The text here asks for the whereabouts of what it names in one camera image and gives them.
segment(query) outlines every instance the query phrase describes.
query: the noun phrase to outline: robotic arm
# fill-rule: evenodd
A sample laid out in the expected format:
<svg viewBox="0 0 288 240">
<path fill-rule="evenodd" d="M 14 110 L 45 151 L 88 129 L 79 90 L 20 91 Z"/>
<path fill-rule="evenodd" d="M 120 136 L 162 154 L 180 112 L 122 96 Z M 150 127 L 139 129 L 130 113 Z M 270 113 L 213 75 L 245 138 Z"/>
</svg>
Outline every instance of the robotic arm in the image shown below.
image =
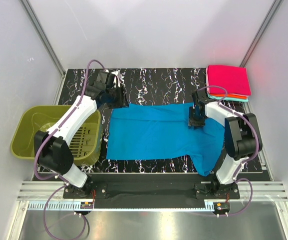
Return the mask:
<svg viewBox="0 0 288 240">
<path fill-rule="evenodd" d="M 85 195 L 91 191 L 91 179 L 73 162 L 69 144 L 85 122 L 98 108 L 107 104 L 109 108 L 128 107 L 124 87 L 120 85 L 120 73 L 101 70 L 96 81 L 88 84 L 85 95 L 78 96 L 66 114 L 46 132 L 38 131 L 34 136 L 35 155 L 42 143 L 55 132 L 42 148 L 38 164 L 58 173 Z"/>
<path fill-rule="evenodd" d="M 205 119 L 212 118 L 225 128 L 227 155 L 208 186 L 208 191 L 212 195 L 225 195 L 233 189 L 238 173 L 241 172 L 249 157 L 256 152 L 257 144 L 259 145 L 258 151 L 263 148 L 257 118 L 253 113 L 236 112 L 222 103 L 209 99 L 206 90 L 196 91 L 192 96 L 194 106 L 190 107 L 189 111 L 188 125 L 190 127 L 202 128 L 205 125 Z M 248 120 L 255 132 L 243 118 Z"/>
</svg>

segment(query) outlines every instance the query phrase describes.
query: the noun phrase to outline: olive green basket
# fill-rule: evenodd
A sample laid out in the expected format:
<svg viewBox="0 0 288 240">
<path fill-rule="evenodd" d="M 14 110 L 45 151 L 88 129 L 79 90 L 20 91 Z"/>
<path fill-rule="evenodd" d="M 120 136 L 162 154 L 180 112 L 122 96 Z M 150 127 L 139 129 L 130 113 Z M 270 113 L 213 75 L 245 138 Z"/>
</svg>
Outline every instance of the olive green basket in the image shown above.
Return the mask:
<svg viewBox="0 0 288 240">
<path fill-rule="evenodd" d="M 34 160 L 34 135 L 38 130 L 45 132 L 70 108 L 68 105 L 35 106 L 27 110 L 16 129 L 10 150 L 19 159 Z M 98 161 L 102 140 L 101 114 L 97 110 L 74 135 L 70 150 L 74 163 L 93 165 Z"/>
</svg>

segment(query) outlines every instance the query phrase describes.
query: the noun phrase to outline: table surface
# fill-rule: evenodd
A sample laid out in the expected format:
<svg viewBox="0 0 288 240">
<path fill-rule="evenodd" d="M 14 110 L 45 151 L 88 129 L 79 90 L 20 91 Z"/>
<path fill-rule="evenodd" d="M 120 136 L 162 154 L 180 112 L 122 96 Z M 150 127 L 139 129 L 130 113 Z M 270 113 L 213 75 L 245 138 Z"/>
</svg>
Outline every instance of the table surface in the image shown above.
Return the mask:
<svg viewBox="0 0 288 240">
<path fill-rule="evenodd" d="M 191 94 L 205 86 L 205 68 L 122 68 L 121 83 L 125 86 L 127 99 L 138 105 L 168 105 L 191 103 Z M 89 81 L 93 81 L 97 69 L 89 71 Z M 71 105 L 81 93 L 85 79 L 85 69 L 69 69 L 60 95 L 59 105 Z M 224 101 L 224 104 L 239 112 L 244 112 L 241 102 Z M 109 120 L 112 110 L 107 107 L 100 109 L 102 113 L 103 141 L 101 154 L 95 165 L 83 165 L 86 173 L 195 173 L 196 169 L 189 156 L 173 159 L 154 160 L 109 160 L 106 159 L 109 135 Z M 214 170 L 222 163 L 225 151 L 219 157 Z M 262 167 L 258 158 L 245 165 L 244 172 L 261 173 Z"/>
</svg>

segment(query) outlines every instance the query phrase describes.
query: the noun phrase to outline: pink towel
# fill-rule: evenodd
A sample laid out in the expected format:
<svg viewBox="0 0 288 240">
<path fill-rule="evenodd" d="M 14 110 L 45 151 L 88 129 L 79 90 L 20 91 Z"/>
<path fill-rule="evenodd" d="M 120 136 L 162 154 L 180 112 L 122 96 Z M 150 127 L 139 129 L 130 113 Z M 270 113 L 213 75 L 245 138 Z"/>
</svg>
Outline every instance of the pink towel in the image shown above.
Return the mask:
<svg viewBox="0 0 288 240">
<path fill-rule="evenodd" d="M 207 68 L 207 78 L 209 85 L 216 85 L 225 88 L 229 94 L 250 96 L 249 81 L 247 71 L 244 67 L 210 65 Z M 210 94 L 224 94 L 220 88 L 211 87 Z"/>
</svg>

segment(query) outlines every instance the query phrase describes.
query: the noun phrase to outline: reflective floor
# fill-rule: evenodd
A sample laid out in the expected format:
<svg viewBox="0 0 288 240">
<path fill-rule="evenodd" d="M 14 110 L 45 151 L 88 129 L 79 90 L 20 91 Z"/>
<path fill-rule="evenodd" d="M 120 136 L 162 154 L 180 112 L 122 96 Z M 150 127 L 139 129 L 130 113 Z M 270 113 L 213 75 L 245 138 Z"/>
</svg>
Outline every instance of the reflective floor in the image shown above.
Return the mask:
<svg viewBox="0 0 288 240">
<path fill-rule="evenodd" d="M 232 203 L 232 212 L 242 208 Z M 58 220 L 67 211 L 48 211 L 47 225 L 57 238 L 77 236 L 83 221 L 76 216 Z M 253 202 L 235 217 L 202 217 L 188 212 L 91 212 L 81 240 L 285 240 L 273 203 Z M 51 239 L 44 230 L 42 211 L 27 211 L 21 240 Z"/>
</svg>

